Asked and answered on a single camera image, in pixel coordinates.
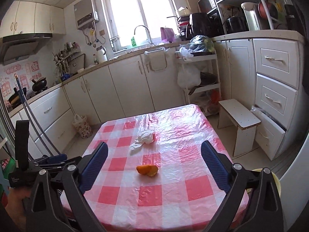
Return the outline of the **person's left hand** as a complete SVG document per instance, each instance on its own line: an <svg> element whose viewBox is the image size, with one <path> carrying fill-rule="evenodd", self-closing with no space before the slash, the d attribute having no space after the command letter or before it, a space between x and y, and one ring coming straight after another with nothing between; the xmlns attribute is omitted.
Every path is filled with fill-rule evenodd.
<svg viewBox="0 0 309 232"><path fill-rule="evenodd" d="M10 218L21 229L26 226L26 216L23 206L23 199L30 197L31 188L20 187L10 188L8 195L8 204L5 207Z"/></svg>

